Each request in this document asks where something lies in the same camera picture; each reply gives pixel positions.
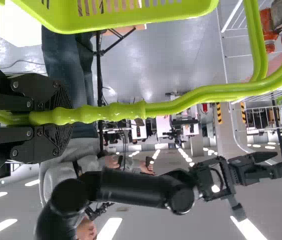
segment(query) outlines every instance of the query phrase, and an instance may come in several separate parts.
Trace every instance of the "person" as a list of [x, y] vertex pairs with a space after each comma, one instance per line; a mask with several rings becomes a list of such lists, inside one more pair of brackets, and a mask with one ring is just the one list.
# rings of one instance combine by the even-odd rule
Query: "person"
[[[94, 105], [92, 81], [92, 43], [94, 32], [77, 34], [59, 34], [42, 26], [42, 52], [49, 77], [63, 81], [69, 92], [74, 108], [82, 105]], [[126, 169], [136, 173], [154, 175], [153, 165], [146, 167], [146, 162], [127, 157], [120, 167], [117, 155], [106, 155], [98, 158], [100, 153], [99, 138], [94, 123], [73, 124], [72, 138], [57, 158], [44, 161], [39, 170], [39, 192], [45, 206], [53, 189], [66, 179], [76, 179], [78, 169], [82, 173], [100, 171], [103, 167]], [[93, 240], [97, 237], [97, 228], [87, 216], [83, 216], [73, 226], [80, 240]]]

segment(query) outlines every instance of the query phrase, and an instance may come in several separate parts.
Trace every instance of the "black cable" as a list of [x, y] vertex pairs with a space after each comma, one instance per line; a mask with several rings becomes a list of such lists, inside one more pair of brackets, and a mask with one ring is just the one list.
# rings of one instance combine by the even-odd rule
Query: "black cable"
[[224, 186], [224, 182], [223, 182], [223, 179], [222, 179], [220, 172], [218, 170], [216, 170], [215, 168], [212, 168], [212, 167], [210, 167], [210, 170], [214, 171], [217, 174], [218, 178], [220, 179], [220, 191], [222, 191], [223, 186]]
[[17, 61], [15, 61], [14, 63], [12, 63], [9, 66], [4, 66], [4, 67], [0, 67], [0, 69], [9, 69], [12, 68], [14, 65], [16, 65], [19, 62], [25, 62], [25, 63], [29, 63], [29, 64], [36, 64], [36, 65], [45, 65], [44, 63], [40, 63], [40, 62], [34, 62], [34, 61], [28, 61], [28, 60], [23, 60], [23, 59], [19, 59]]
[[[102, 89], [102, 101], [105, 105], [109, 105], [104, 94], [103, 94], [103, 89]], [[122, 142], [123, 142], [123, 171], [126, 170], [126, 157], [127, 157], [127, 138], [126, 138], [126, 135], [125, 133], [123, 132], [123, 129], [121, 127], [119, 127], [118, 123], [117, 122], [114, 122], [117, 126], [117, 128], [119, 129], [119, 134], [121, 135], [122, 137]]]

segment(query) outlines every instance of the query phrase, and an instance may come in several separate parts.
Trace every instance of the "gray sweatshirt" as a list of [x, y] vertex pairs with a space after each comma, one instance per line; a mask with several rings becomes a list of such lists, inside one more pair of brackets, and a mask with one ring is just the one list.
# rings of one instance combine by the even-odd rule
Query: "gray sweatshirt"
[[[101, 171], [105, 166], [105, 157], [98, 159], [99, 149], [98, 138], [75, 138], [70, 140], [61, 156], [42, 162], [39, 171], [39, 191], [42, 206], [48, 202], [56, 185], [66, 179], [77, 178], [73, 161], [77, 161], [83, 173]], [[126, 157], [125, 169], [127, 171], [140, 172], [139, 167], [139, 160]]]

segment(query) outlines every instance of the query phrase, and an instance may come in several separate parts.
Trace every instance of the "black stand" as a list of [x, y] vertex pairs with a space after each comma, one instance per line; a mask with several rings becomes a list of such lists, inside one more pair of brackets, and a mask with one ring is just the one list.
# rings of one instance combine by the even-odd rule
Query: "black stand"
[[[125, 35], [121, 35], [114, 29], [109, 29], [111, 33], [117, 36], [119, 39], [111, 44], [108, 48], [101, 50], [101, 43], [102, 43], [102, 35], [101, 31], [96, 31], [96, 51], [93, 52], [96, 55], [96, 77], [97, 77], [97, 106], [102, 107], [103, 105], [103, 81], [102, 81], [102, 72], [101, 72], [101, 57], [106, 54], [109, 50], [114, 48], [118, 43], [120, 43], [123, 39], [129, 36], [136, 30], [134, 27]], [[103, 121], [98, 121], [98, 129], [99, 129], [99, 139], [100, 139], [100, 152], [103, 152]]]

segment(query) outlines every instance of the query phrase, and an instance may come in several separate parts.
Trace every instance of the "hand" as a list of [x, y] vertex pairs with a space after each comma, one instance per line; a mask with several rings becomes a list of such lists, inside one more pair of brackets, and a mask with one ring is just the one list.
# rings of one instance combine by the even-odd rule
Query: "hand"
[[146, 161], [140, 161], [141, 172], [149, 175], [156, 175], [156, 173], [153, 171], [153, 164], [149, 164], [148, 167], [146, 164]]
[[114, 155], [111, 156], [105, 156], [105, 166], [107, 166], [109, 169], [117, 169], [120, 167], [120, 164], [118, 163], [118, 158]]

